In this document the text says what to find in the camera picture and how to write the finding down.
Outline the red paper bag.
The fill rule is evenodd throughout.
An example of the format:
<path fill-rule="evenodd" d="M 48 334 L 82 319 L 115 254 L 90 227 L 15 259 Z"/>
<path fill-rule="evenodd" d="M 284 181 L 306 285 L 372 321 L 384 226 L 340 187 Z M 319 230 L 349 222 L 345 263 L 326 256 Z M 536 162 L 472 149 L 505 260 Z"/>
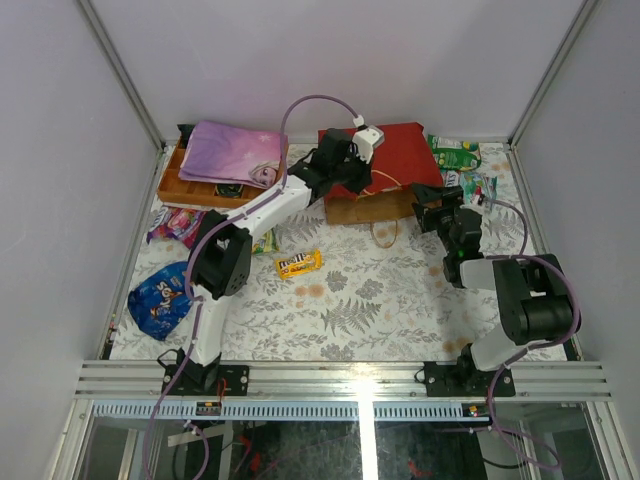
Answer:
<path fill-rule="evenodd" d="M 372 162 L 372 182 L 359 194 L 335 186 L 324 198 L 327 223 L 331 226 L 396 222 L 414 214 L 411 185 L 441 187 L 443 179 L 418 122 L 380 127 L 384 143 Z"/>

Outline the green candy packet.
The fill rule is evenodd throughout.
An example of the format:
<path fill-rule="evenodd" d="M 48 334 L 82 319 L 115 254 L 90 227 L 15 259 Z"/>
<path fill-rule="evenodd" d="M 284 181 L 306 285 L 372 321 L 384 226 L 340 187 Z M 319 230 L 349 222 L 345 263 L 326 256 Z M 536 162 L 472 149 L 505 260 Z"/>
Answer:
<path fill-rule="evenodd" d="M 481 163 L 479 144 L 459 141 L 435 135 L 427 136 L 427 143 L 441 170 L 471 171 Z"/>

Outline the teal Fox's candy bag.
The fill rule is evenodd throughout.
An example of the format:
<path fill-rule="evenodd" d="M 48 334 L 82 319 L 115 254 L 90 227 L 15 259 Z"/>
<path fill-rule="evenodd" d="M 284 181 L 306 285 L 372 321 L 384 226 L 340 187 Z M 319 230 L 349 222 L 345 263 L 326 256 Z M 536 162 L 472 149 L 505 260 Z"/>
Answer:
<path fill-rule="evenodd" d="M 476 171 L 444 170 L 441 176 L 445 187 L 460 186 L 463 190 L 463 201 L 469 205 L 471 195 L 476 190 L 489 194 L 493 202 L 497 199 L 497 177 L 488 176 Z"/>

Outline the yellow M&M's packet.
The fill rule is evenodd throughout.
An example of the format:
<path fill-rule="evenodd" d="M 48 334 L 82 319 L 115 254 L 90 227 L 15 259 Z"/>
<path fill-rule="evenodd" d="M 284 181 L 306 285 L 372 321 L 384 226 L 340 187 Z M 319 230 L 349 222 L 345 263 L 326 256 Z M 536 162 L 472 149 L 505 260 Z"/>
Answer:
<path fill-rule="evenodd" d="M 322 254 L 318 249 L 301 252 L 291 258 L 275 261 L 276 271 L 283 280 L 318 270 L 322 265 Z"/>

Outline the yellow green Fox's candy bag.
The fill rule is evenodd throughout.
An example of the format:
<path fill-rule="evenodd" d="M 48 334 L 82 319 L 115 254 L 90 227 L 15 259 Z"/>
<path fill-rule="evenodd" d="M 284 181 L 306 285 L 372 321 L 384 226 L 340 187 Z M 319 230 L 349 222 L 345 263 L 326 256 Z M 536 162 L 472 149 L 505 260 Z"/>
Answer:
<path fill-rule="evenodd" d="M 277 236 L 274 229 L 265 232 L 253 245 L 253 254 L 272 253 L 279 250 Z"/>

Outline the pink purple Fox's candy bag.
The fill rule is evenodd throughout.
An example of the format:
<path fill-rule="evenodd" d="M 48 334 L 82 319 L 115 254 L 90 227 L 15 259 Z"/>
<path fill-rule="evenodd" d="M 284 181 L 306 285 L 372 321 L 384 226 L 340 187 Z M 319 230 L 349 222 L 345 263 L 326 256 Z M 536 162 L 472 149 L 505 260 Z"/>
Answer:
<path fill-rule="evenodd" d="M 204 214 L 196 209 L 163 206 L 146 234 L 146 243 L 154 239 L 171 239 L 191 249 Z"/>

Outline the blue Oreo snack bag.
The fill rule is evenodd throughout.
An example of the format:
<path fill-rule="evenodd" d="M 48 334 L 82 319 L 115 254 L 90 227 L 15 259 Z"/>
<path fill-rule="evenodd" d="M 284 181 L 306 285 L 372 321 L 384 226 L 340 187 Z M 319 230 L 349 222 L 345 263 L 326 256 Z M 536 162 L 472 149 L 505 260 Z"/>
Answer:
<path fill-rule="evenodd" d="M 139 330 L 165 341 L 191 309 L 186 295 L 186 261 L 171 263 L 131 290 L 127 308 Z"/>

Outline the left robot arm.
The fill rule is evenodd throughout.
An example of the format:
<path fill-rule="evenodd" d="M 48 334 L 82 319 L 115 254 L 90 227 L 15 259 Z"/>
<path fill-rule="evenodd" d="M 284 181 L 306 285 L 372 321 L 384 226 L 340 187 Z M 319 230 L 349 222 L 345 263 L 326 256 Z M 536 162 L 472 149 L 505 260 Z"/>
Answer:
<path fill-rule="evenodd" d="M 279 182 L 227 213 L 210 211 L 202 221 L 185 273 L 185 293 L 196 308 L 186 357 L 193 361 L 184 382 L 197 394 L 219 381 L 213 365 L 222 351 L 222 330 L 232 297 L 247 283 L 256 241 L 289 216 L 341 185 L 359 193 L 372 182 L 374 152 L 384 142 L 375 126 L 352 135 L 329 129 L 307 159 L 288 167 Z"/>

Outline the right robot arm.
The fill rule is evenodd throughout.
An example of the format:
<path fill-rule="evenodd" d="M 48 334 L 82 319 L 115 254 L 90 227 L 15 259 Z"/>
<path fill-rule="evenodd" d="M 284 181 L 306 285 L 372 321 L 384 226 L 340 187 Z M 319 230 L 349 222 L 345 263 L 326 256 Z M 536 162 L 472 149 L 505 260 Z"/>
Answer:
<path fill-rule="evenodd" d="M 465 200 L 460 186 L 414 183 L 412 204 L 422 232 L 437 234 L 444 249 L 443 273 L 458 289 L 493 291 L 499 323 L 463 347 L 456 382 L 467 394 L 488 387 L 492 373 L 532 350 L 561 345 L 581 325 L 573 288 L 552 254 L 491 255 L 481 251 L 483 215 L 495 206 L 511 208 L 481 191 Z"/>

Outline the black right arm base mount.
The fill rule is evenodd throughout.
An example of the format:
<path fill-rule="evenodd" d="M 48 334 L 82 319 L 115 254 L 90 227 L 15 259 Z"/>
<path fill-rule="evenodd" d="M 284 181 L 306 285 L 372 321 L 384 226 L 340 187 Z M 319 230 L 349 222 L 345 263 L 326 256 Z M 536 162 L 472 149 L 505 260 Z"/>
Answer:
<path fill-rule="evenodd" d="M 487 397 L 496 371 L 480 371 L 462 361 L 424 362 L 414 373 L 414 381 L 423 385 L 428 397 Z"/>

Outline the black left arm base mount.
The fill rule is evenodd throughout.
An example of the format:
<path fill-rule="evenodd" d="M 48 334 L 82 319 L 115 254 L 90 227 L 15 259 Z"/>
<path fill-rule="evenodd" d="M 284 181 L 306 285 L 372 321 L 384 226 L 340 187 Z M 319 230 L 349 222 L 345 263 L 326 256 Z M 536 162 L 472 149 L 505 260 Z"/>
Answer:
<path fill-rule="evenodd" d="M 182 348 L 165 351 L 156 362 L 164 370 L 162 388 L 173 382 L 169 395 L 223 398 L 247 395 L 250 374 L 247 365 L 224 365 L 217 357 L 203 366 L 190 359 Z"/>

